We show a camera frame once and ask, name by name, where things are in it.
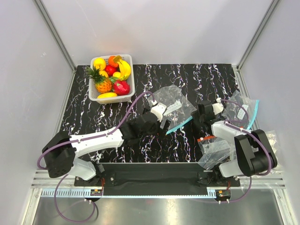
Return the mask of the teal zipper clear bag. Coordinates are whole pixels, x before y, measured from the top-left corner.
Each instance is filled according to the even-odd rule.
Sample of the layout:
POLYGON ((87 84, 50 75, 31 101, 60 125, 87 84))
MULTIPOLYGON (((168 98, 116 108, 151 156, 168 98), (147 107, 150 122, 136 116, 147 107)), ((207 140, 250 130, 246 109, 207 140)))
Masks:
POLYGON ((174 84, 154 92, 154 98, 158 103, 166 106, 161 126, 164 126, 166 120, 170 121, 167 135, 190 122, 192 120, 191 113, 196 111, 196 108, 183 95, 181 89, 174 84))

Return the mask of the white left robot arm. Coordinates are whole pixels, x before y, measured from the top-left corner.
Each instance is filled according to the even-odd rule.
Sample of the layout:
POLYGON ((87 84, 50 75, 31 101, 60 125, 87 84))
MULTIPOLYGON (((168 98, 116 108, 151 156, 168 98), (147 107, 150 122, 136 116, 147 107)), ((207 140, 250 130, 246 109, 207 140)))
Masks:
POLYGON ((42 149, 45 168, 50 178, 58 178, 67 174, 77 176, 90 185, 101 181, 100 169, 81 156, 108 148, 135 145, 148 135, 164 136, 170 126, 166 121, 160 127, 167 107, 157 104, 119 127, 86 135, 69 135, 67 131, 58 132, 42 149))

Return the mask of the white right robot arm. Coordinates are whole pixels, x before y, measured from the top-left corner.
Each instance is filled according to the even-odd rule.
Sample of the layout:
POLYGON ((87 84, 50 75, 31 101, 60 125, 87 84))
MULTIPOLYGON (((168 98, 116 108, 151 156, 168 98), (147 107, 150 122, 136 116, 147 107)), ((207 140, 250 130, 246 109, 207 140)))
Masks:
POLYGON ((261 130, 247 130, 233 125, 226 119, 218 118, 224 105, 218 102, 202 101, 197 110, 191 113, 192 121, 199 130, 221 138, 234 146, 237 158, 218 165, 218 171, 213 173, 214 183, 223 186, 230 177, 244 175, 265 176, 278 165, 277 157, 267 138, 261 130))

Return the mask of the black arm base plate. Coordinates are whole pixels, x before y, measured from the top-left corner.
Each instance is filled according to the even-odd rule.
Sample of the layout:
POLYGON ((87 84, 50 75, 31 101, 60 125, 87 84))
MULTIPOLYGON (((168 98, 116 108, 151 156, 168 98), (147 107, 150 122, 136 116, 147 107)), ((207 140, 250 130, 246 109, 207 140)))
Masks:
POLYGON ((104 187, 106 196, 204 195, 207 188, 237 188, 233 177, 197 163, 101 163, 104 171, 91 181, 76 177, 77 187, 104 187))

